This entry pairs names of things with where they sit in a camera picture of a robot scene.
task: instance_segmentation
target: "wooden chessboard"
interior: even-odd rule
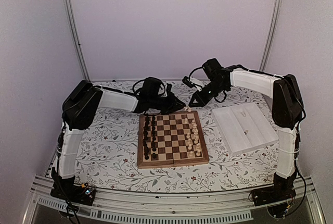
[[[138,160],[139,168],[165,168],[178,166],[191,166],[207,164],[209,162],[206,143],[203,138],[202,128],[198,116],[198,112],[175,112],[169,115],[155,115],[156,121],[156,151],[151,149],[151,121],[152,115],[149,115],[148,140],[146,141],[149,148],[149,159],[145,159],[144,155],[144,115],[140,115],[139,120],[139,142],[138,142]],[[200,156],[196,155],[196,145],[194,143],[194,133],[192,123],[197,124],[199,143],[201,146]],[[194,154],[190,157],[187,145],[186,135],[190,133],[192,139],[192,151]]]

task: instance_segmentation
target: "chess square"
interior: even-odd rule
[[[158,148],[158,153],[159,154],[165,154],[165,147],[159,147]]]
[[[179,152],[179,147],[172,147],[172,152],[173,153],[178,153]]]
[[[186,146],[180,146],[179,147],[179,152],[181,152],[181,153],[187,152]]]
[[[159,160],[166,160],[167,158],[166,158],[166,155],[165,155],[165,154],[159,154],[159,155],[158,155],[158,159],[159,159]]]
[[[165,147],[165,142],[159,142],[158,147]]]
[[[172,146],[173,147],[178,147],[179,146],[178,141],[172,141]]]
[[[178,140],[178,144],[179,144],[179,146],[186,146],[185,141],[179,141],[179,140]]]
[[[172,153],[167,153],[167,154],[165,154],[165,158],[166,158],[167,160],[172,160],[172,159],[173,159],[173,155],[172,155]]]
[[[173,154],[173,159],[174,160],[179,160],[181,158],[181,155],[179,153],[174,153]]]
[[[172,147],[165,147],[166,153],[172,153]]]
[[[187,153],[186,152],[180,153],[180,156],[181,156],[181,159],[186,159]]]

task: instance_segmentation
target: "table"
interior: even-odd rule
[[[96,82],[131,91],[134,81]],[[188,104],[195,89],[180,81],[168,81],[172,92]],[[212,118],[211,110],[255,102],[273,128],[271,111],[257,92],[232,88],[225,102],[212,100],[197,110],[210,156],[206,165],[163,169],[138,169],[139,115],[118,109],[98,109],[92,125],[83,135],[75,164],[75,182],[89,182],[99,188],[140,192],[206,192],[242,189],[271,184],[278,162],[278,144],[254,152],[230,156]]]

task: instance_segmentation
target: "metal frame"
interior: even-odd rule
[[[275,29],[276,29],[281,5],[282,5],[282,0],[275,0],[271,26],[270,26],[270,30],[268,32],[268,37],[267,37],[267,41],[266,41],[266,45],[265,45],[265,49],[264,49],[264,54],[263,54],[261,62],[260,62],[260,67],[259,67],[260,71],[264,71],[267,66],[267,62],[268,62],[268,58],[270,56],[270,52],[271,52],[271,48],[272,48],[272,43],[273,43],[273,39],[274,39],[274,35],[275,35]]]
[[[65,9],[66,9],[66,13],[68,16],[69,27],[71,29],[72,38],[73,38],[74,46],[75,46],[75,50],[76,50],[76,55],[78,56],[78,61],[80,64],[82,75],[85,80],[90,81],[88,69],[87,69],[87,66],[86,66],[86,63],[85,63],[85,60],[83,57],[82,49],[81,49],[78,31],[77,31],[76,25],[75,25],[72,2],[71,2],[71,0],[63,0],[63,2],[65,3]]]
[[[315,188],[310,177],[306,177],[307,197],[313,204],[311,212],[315,223],[325,223]],[[50,196],[53,180],[36,176],[31,187],[31,198],[23,224],[31,224],[37,204],[59,211],[65,211],[63,200]],[[296,198],[301,198],[304,184],[300,178],[294,182]],[[248,201],[253,188],[201,193],[152,193],[131,192],[112,189],[97,189],[94,204],[90,206],[75,204],[80,207],[79,216],[103,220],[112,223],[151,223],[151,224],[189,224],[189,223],[237,223],[240,217],[252,219],[250,211],[266,206],[255,207]]]

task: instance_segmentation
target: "floral tablecloth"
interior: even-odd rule
[[[181,82],[168,83],[172,84],[172,92],[188,104],[195,90]],[[134,82],[95,84],[131,91]],[[214,108],[255,102],[275,128],[266,101],[261,94],[242,88],[232,88],[227,94],[226,101],[221,104],[212,100],[204,108],[193,108],[198,111],[210,156],[210,162],[206,165],[138,169],[139,115],[100,108],[80,143],[75,164],[76,183],[89,182],[100,188],[168,193],[241,189],[272,183],[278,144],[230,156],[211,115],[211,109]]]

